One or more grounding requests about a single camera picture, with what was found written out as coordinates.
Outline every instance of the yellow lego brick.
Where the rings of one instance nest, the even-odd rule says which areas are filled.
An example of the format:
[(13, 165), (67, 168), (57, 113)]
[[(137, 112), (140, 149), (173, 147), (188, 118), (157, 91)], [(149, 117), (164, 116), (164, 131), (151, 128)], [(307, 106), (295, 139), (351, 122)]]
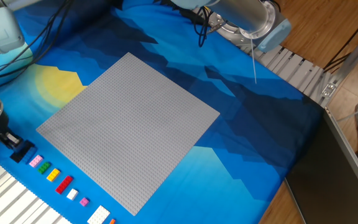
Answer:
[(47, 177), (47, 179), (51, 182), (53, 182), (56, 177), (59, 175), (60, 171), (58, 169), (54, 169)]

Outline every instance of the robotic arm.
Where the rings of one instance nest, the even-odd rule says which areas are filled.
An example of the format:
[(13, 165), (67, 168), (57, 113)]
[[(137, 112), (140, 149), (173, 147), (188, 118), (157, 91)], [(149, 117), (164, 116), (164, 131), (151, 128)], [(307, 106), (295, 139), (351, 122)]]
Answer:
[(287, 38), (291, 24), (270, 1), (260, 0), (172, 0), (184, 9), (207, 6), (216, 13), (211, 25), (227, 21), (218, 32), (240, 46), (252, 39), (262, 52), (277, 47)]

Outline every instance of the white lego brick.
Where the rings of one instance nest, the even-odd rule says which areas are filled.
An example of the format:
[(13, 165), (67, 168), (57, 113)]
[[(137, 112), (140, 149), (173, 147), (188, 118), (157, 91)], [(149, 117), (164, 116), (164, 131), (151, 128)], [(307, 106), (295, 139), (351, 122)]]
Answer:
[(78, 195), (78, 191), (75, 190), (75, 189), (72, 189), (68, 195), (67, 195), (67, 198), (70, 199), (70, 200), (74, 200), (74, 198)]
[(88, 223), (89, 224), (102, 224), (107, 217), (110, 215), (110, 212), (107, 211), (103, 206), (99, 206), (98, 209), (93, 213), (91, 218), (89, 218)]

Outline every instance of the pink lego brick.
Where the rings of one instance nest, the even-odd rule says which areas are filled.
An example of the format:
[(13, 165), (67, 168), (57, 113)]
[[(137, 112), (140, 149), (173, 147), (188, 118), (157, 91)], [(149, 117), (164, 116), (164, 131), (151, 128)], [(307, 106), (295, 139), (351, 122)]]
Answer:
[(86, 198), (83, 198), (81, 201), (80, 201), (80, 204), (82, 204), (82, 206), (86, 206), (90, 201)]
[(31, 162), (30, 162), (30, 166), (32, 167), (37, 167), (38, 164), (40, 164), (43, 161), (42, 156), (38, 155), (36, 156)]

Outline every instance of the red lego brick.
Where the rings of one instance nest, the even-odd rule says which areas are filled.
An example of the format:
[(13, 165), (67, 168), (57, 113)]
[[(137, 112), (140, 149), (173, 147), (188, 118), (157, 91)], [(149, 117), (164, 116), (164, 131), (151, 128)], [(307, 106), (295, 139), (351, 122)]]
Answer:
[(70, 176), (67, 176), (62, 182), (61, 184), (56, 188), (56, 192), (58, 194), (62, 194), (63, 191), (66, 190), (66, 188), (68, 187), (68, 185), (73, 181), (73, 178)]

